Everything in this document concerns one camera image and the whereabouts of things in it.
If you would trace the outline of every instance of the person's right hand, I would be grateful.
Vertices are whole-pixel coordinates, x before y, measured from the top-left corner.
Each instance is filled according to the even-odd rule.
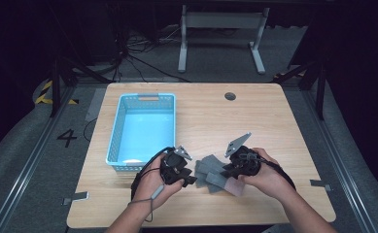
[[[279,164],[277,160],[270,157],[264,149],[253,148],[252,150],[267,161]],[[265,163],[261,163],[257,175],[250,177],[239,175],[239,180],[243,183],[255,186],[264,194],[276,198],[277,200],[287,195],[287,193],[295,192],[292,186],[278,172]]]

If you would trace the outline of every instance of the table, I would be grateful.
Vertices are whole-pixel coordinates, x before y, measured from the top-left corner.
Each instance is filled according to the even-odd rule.
[[[176,95],[176,146],[194,160],[214,154],[221,161],[227,144],[252,132],[247,147],[265,148],[293,179],[300,195],[327,221],[335,212],[282,88],[275,83],[112,83],[108,85],[76,192],[89,198],[73,202],[71,228],[108,227],[130,201],[135,174],[117,175],[105,162],[113,122],[123,93],[172,92]],[[224,98],[228,92],[236,99]],[[188,168],[194,169],[194,160]],[[288,222],[282,206],[252,186],[241,197],[189,185],[155,210],[144,227],[274,224]]]

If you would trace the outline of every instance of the black round hole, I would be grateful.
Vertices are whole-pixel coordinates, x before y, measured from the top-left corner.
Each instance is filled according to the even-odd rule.
[[[228,92],[224,95],[225,99],[226,100],[230,100],[230,101],[233,101],[236,99],[236,95],[232,92]]]

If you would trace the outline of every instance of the yellow and black hazard tape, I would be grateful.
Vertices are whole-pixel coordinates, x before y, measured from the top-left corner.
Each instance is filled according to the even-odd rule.
[[[46,82],[38,98],[35,101],[36,104],[52,104],[52,99],[46,99],[46,94],[47,94],[47,91],[49,91],[50,87],[52,87],[52,80],[49,80],[48,82]],[[70,99],[70,101],[68,101],[68,104],[79,104],[79,103],[80,103],[80,100],[78,99]]]

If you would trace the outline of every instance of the forearm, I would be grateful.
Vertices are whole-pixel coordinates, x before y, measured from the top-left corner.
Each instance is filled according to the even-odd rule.
[[[107,233],[137,233],[140,230],[144,220],[150,214],[150,201],[134,203],[129,205],[113,224],[107,229]]]
[[[296,232],[336,232],[297,192],[279,201]]]

